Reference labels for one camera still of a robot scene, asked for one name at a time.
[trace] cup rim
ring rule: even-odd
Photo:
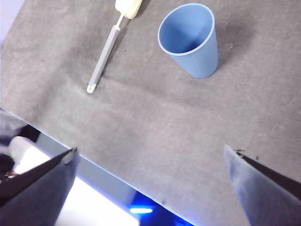
[[[161,44],[161,41],[160,41],[160,31],[161,31],[161,27],[162,27],[163,23],[166,21],[166,19],[167,19],[172,13],[174,13],[175,11],[177,11],[177,10],[180,9],[180,8],[183,8],[183,7],[186,7],[186,6],[190,6],[190,5],[201,6],[201,7],[203,7],[203,8],[205,8],[205,9],[208,10],[208,12],[210,13],[211,18],[212,18],[212,26],[211,26],[211,30],[210,30],[208,36],[206,37],[206,39],[205,39],[199,46],[197,46],[196,48],[194,48],[194,49],[192,49],[192,50],[190,50],[190,51],[188,51],[188,52],[184,52],[184,53],[173,53],[173,52],[170,52],[170,51],[168,51],[167,49],[165,49],[165,48],[163,47],[163,45]],[[162,22],[161,22],[161,24],[160,24],[160,27],[159,27],[159,30],[158,30],[158,35],[157,35],[157,37],[158,37],[158,43],[159,43],[161,49],[162,49],[164,52],[166,52],[167,54],[169,54],[169,55],[176,56],[176,57],[185,56],[185,55],[191,54],[191,53],[193,53],[193,52],[199,50],[200,48],[202,48],[202,46],[204,46],[204,45],[207,43],[207,41],[208,41],[208,40],[210,39],[210,37],[212,36],[212,33],[213,33],[213,31],[214,31],[214,26],[215,26],[214,15],[213,15],[213,13],[212,13],[212,11],[211,11],[211,9],[210,9],[209,7],[207,7],[207,6],[203,5],[203,4],[200,4],[200,3],[188,3],[188,4],[184,4],[184,5],[181,5],[181,6],[177,7],[177,8],[175,8],[175,9],[173,9],[173,10],[172,10],[171,12],[169,12],[169,13],[165,16],[165,18],[162,20]]]

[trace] gray handle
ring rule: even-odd
[[[109,55],[111,53],[111,50],[115,44],[115,41],[118,37],[118,34],[120,32],[120,28],[117,27],[116,25],[114,25],[111,29],[111,32],[109,34],[109,37],[104,45],[103,51],[98,59],[98,62],[95,66],[95,69],[93,71],[93,74],[90,78],[90,81],[88,83],[88,86],[94,86],[96,85],[96,83],[98,82],[100,75],[103,71],[103,68],[105,66],[105,63],[107,62]]]

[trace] blue plastic cup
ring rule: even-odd
[[[217,69],[214,16],[207,6],[190,3],[171,11],[159,27],[158,42],[195,78],[206,78]]]

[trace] white brush tip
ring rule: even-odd
[[[87,92],[88,92],[88,93],[93,93],[95,87],[96,87],[96,84],[93,84],[92,86],[88,85],[88,87],[87,87]]]

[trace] gray table mat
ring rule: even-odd
[[[1,46],[1,107],[195,225],[247,225],[222,147],[301,181],[301,1],[197,1],[215,15],[219,49],[203,80],[157,42],[188,2],[144,0],[91,95],[114,1],[26,0]]]

